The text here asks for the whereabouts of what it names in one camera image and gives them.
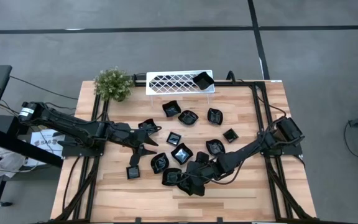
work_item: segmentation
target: wooden table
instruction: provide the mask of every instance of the wooden table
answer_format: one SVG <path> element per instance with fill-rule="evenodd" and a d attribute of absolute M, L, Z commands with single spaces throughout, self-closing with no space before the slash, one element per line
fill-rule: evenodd
<path fill-rule="evenodd" d="M 283 83 L 266 81 L 268 99 L 271 105 L 277 106 L 290 115 Z M 91 119 L 94 94 L 93 82 L 83 82 L 78 100 L 76 117 Z M 183 110 L 192 110 L 200 118 L 193 127 L 185 126 L 177 120 L 177 116 L 166 118 L 161 105 L 177 100 Z M 209 108 L 216 108 L 224 113 L 221 126 L 210 125 L 206 115 Z M 264 121 L 266 117 L 261 106 Z M 207 152 L 205 141 L 220 139 L 226 152 L 236 151 L 255 140 L 258 124 L 254 101 L 250 88 L 216 87 L 215 94 L 210 95 L 209 104 L 205 95 L 168 95 L 155 96 L 151 106 L 150 97 L 145 95 L 144 87 L 136 87 L 130 98 L 117 103 L 111 101 L 108 109 L 109 119 L 115 122 L 129 123 L 137 128 L 137 124 L 153 118 L 162 130 L 151 135 L 159 146 L 146 145 L 147 149 L 158 153 L 165 152 L 170 160 L 170 167 L 185 170 L 186 164 L 180 166 L 172 159 L 170 152 L 175 147 L 165 141 L 170 131 L 182 135 L 185 143 L 194 153 Z M 273 119 L 282 113 L 272 109 Z M 222 133 L 232 128 L 239 139 L 229 144 Z M 273 221 L 273 208 L 270 198 L 269 184 L 264 158 L 256 154 L 248 158 L 236 181 L 229 185 L 206 184 L 204 197 L 188 196 L 177 187 L 161 184 L 162 174 L 154 174 L 150 161 L 153 156 L 141 157 L 138 179 L 127 180 L 126 167 L 132 151 L 127 147 L 107 143 L 104 156 L 100 160 L 94 196 L 92 222 L 134 222 L 135 217 L 142 217 L 143 222 L 215 222 L 216 217 L 224 221 Z M 62 212 L 62 197 L 67 184 L 68 174 L 75 158 L 65 159 L 60 175 L 55 203 L 51 218 Z M 289 191 L 304 210 L 315 216 L 313 201 L 302 163 L 293 156 L 282 156 L 283 168 Z M 82 159 L 77 163 L 68 188 L 66 203 L 68 204 L 78 188 Z M 228 181 L 232 176 L 223 179 Z M 285 216 L 282 196 L 277 189 L 281 214 Z M 85 201 L 81 204 L 80 218 L 85 215 Z"/>

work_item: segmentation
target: white dish rack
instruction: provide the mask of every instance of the white dish rack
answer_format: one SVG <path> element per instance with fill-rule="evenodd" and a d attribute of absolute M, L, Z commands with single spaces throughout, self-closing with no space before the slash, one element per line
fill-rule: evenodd
<path fill-rule="evenodd" d="M 175 71 L 175 72 L 147 72 L 146 73 L 146 95 L 152 97 L 155 95 L 172 95 L 172 94 L 208 94 L 215 92 L 215 86 L 210 85 L 205 90 L 200 90 L 193 82 L 193 77 L 201 72 L 206 72 L 213 78 L 212 70 L 194 70 L 194 71 Z"/>

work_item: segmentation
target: black square bowl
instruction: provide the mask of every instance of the black square bowl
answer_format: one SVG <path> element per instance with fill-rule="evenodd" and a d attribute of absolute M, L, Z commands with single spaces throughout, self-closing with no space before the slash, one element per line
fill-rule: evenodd
<path fill-rule="evenodd" d="M 127 179 L 135 179 L 140 177 L 139 166 L 127 167 Z"/>
<path fill-rule="evenodd" d="M 198 116 L 196 113 L 190 110 L 185 110 L 179 115 L 178 119 L 180 122 L 182 122 L 185 125 L 192 125 L 196 122 Z"/>
<path fill-rule="evenodd" d="M 233 129 L 229 129 L 228 131 L 223 133 L 223 136 L 229 143 L 232 143 L 234 140 L 239 138 L 239 136 L 234 132 Z"/>
<path fill-rule="evenodd" d="M 212 139 L 210 141 L 206 141 L 205 144 L 208 152 L 213 156 L 217 156 L 219 154 L 223 154 L 226 152 L 224 150 L 223 143 L 218 139 Z"/>
<path fill-rule="evenodd" d="M 179 142 L 180 142 L 180 138 L 181 138 L 180 134 L 170 132 L 169 136 L 167 138 L 167 143 L 173 144 L 174 146 L 177 146 L 179 144 Z"/>
<path fill-rule="evenodd" d="M 155 125 L 153 118 L 147 119 L 137 125 L 140 129 L 147 129 L 147 134 L 151 135 L 158 131 L 157 125 Z"/>
<path fill-rule="evenodd" d="M 171 155 L 176 159 L 180 165 L 183 165 L 193 156 L 193 152 L 187 148 L 185 143 L 181 143 L 176 149 L 171 152 Z"/>
<path fill-rule="evenodd" d="M 211 78 L 206 72 L 201 72 L 197 76 L 193 77 L 193 82 L 200 88 L 200 90 L 205 90 L 214 82 L 214 79 Z"/>
<path fill-rule="evenodd" d="M 168 168 L 164 170 L 164 173 L 162 174 L 162 185 L 176 186 L 176 184 L 183 178 L 182 175 L 178 173 L 181 173 L 181 169 Z"/>
<path fill-rule="evenodd" d="M 223 113 L 218 109 L 210 108 L 207 117 L 208 121 L 213 124 L 221 125 L 223 122 Z"/>
<path fill-rule="evenodd" d="M 154 174 L 161 173 L 169 166 L 169 160 L 167 155 L 163 152 L 153 157 L 151 161 Z"/>
<path fill-rule="evenodd" d="M 162 105 L 162 109 L 164 110 L 167 117 L 175 116 L 176 114 L 181 112 L 181 109 L 176 100 L 169 101 Z"/>

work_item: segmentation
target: green plant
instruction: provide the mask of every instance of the green plant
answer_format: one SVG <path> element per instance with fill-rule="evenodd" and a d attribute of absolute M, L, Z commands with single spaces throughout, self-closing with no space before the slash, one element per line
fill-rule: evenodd
<path fill-rule="evenodd" d="M 100 94 L 103 100 L 114 99 L 118 102 L 125 100 L 131 94 L 134 82 L 127 72 L 118 70 L 117 67 L 100 71 L 94 79 L 96 94 Z"/>

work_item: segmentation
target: power cord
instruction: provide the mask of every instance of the power cord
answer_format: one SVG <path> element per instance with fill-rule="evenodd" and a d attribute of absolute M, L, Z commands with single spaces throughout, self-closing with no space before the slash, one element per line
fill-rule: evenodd
<path fill-rule="evenodd" d="M 259 96 L 257 96 L 257 98 L 259 99 L 259 101 L 261 101 L 263 104 L 265 103 Z M 276 110 L 279 110 L 279 111 L 281 111 L 283 114 L 284 114 L 284 116 L 286 117 L 287 116 L 287 113 L 283 110 L 283 109 L 280 109 L 280 108 L 278 108 L 278 107 L 276 107 L 276 106 L 273 106 L 273 105 L 268 105 L 269 107 L 271 107 L 271 108 L 274 108 L 274 109 L 276 109 Z"/>
<path fill-rule="evenodd" d="M 46 165 L 45 167 L 38 167 L 36 169 L 29 169 L 29 170 L 19 170 L 19 171 L 10 171 L 10 170 L 0 170 L 2 172 L 11 172 L 11 173 L 23 173 L 23 171 L 26 171 L 26 172 L 30 172 L 30 171 L 37 171 L 37 170 L 42 170 L 42 169 L 48 169 L 48 168 L 51 168 L 52 165 Z"/>
<path fill-rule="evenodd" d="M 60 108 L 60 109 L 68 109 L 68 110 L 75 110 L 75 109 L 76 109 L 76 108 L 68 108 L 68 107 L 65 107 L 65 106 L 58 106 L 58 105 L 53 104 L 53 103 L 51 103 L 51 102 L 46 102 L 45 104 L 46 104 L 46 105 L 52 105 L 52 106 L 57 107 L 57 108 Z"/>
<path fill-rule="evenodd" d="M 64 210 L 65 210 L 65 205 L 66 205 L 66 195 L 67 195 L 68 185 L 70 184 L 70 179 L 71 179 L 71 176 L 73 175 L 73 170 L 74 170 L 74 167 L 75 167 L 75 165 L 77 164 L 77 162 L 78 162 L 78 160 L 79 160 L 79 159 L 80 159 L 80 157 L 79 157 L 79 156 L 75 159 L 74 164 L 73 164 L 73 166 L 71 167 L 70 174 L 68 175 L 68 179 L 67 179 L 67 184 L 66 184 L 65 193 L 64 193 L 64 195 L 63 195 L 62 212 L 64 212 Z"/>
<path fill-rule="evenodd" d="M 347 130 L 347 127 L 350 126 L 350 121 L 348 121 L 345 125 L 345 128 L 343 130 L 343 139 L 345 141 L 345 145 L 346 145 L 346 148 L 347 150 L 353 155 L 353 156 L 356 156 L 358 158 L 358 155 L 354 154 L 354 152 L 351 151 L 349 145 L 347 144 L 347 140 L 346 140 L 346 130 Z"/>
<path fill-rule="evenodd" d="M 300 157 L 299 157 L 299 155 L 293 155 L 295 158 L 297 158 L 302 164 L 303 164 L 303 167 L 305 167 L 306 168 L 306 164 L 305 164 L 305 162 L 303 161 L 303 159 L 301 159 Z"/>
<path fill-rule="evenodd" d="M 34 87 L 36 87 L 36 88 L 39 88 L 39 89 L 41 89 L 41 90 L 43 90 L 43 91 L 47 91 L 48 93 L 52 93 L 52 94 L 54 94 L 54 95 L 61 96 L 61 97 L 65 97 L 65 98 L 68 98 L 68 99 L 71 99 L 71 100 L 78 100 L 78 98 L 74 98 L 74 97 L 65 96 L 65 95 L 62 95 L 62 94 L 59 94 L 59 93 L 55 93 L 55 92 L 53 92 L 53 91 L 50 91 L 50 90 L 47 90 L 47 89 L 45 89 L 45 88 L 39 87 L 39 86 L 37 86 L 37 85 L 34 85 L 34 84 L 32 84 L 32 83 L 29 83 L 29 82 L 27 82 L 27 81 L 25 81 L 25 80 L 23 80 L 23 79 L 13 77 L 12 75 L 11 75 L 10 77 L 13 78 L 13 79 L 22 81 L 22 82 L 24 82 L 24 83 L 27 83 L 27 84 L 29 84 L 29 85 L 32 85 L 32 86 L 34 86 Z"/>
<path fill-rule="evenodd" d="M 9 107 L 8 103 L 6 103 L 5 100 L 2 100 L 2 99 L 1 99 L 1 101 L 5 103 L 5 105 L 6 105 L 5 107 L 6 107 L 7 109 L 11 110 L 11 111 L 14 112 L 15 114 L 19 114 L 19 112 L 15 111 L 15 110 L 13 110 L 11 107 Z"/>

